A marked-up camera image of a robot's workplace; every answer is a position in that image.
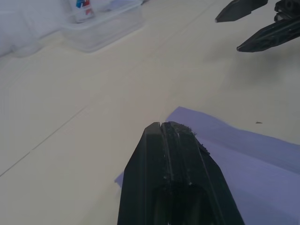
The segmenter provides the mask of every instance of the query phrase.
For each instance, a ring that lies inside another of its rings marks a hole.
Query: black mechanical claw
[[[189,127],[145,128],[125,171],[118,225],[245,225],[222,171]]]
[[[233,0],[216,17],[216,22],[236,21],[267,3],[268,0]]]
[[[216,22],[236,21],[267,4],[267,0],[234,0],[217,16]],[[239,52],[261,52],[300,37],[300,0],[276,3],[275,23],[259,30],[237,47]]]

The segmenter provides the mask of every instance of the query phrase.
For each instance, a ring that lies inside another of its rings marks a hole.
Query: purple paper
[[[166,121],[189,126],[222,170],[246,225],[300,225],[300,146],[239,130],[186,108]],[[116,182],[121,186],[123,174]]]

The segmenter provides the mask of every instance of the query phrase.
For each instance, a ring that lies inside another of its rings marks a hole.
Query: white table surface
[[[54,34],[35,55],[1,58],[1,224],[116,224],[113,180],[143,129],[178,106],[300,143],[300,39],[236,51],[275,2],[216,24],[228,0],[150,0],[145,26],[100,51]]]

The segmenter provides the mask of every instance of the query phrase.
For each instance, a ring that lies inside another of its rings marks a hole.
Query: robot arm
[[[216,22],[243,18],[268,0],[234,0],[216,17]],[[239,52],[261,52],[300,37],[300,0],[281,0],[276,3],[275,23],[262,28],[237,47]]]

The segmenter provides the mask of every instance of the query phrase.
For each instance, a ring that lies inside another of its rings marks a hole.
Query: clear plastic container
[[[0,12],[0,27],[15,56],[32,55],[42,48],[30,20],[24,17],[22,11]]]
[[[92,16],[84,18],[84,12],[91,15],[91,11]],[[92,3],[73,11],[61,23],[61,31],[72,47],[94,52],[142,25],[141,1],[113,0],[101,7],[94,8]]]

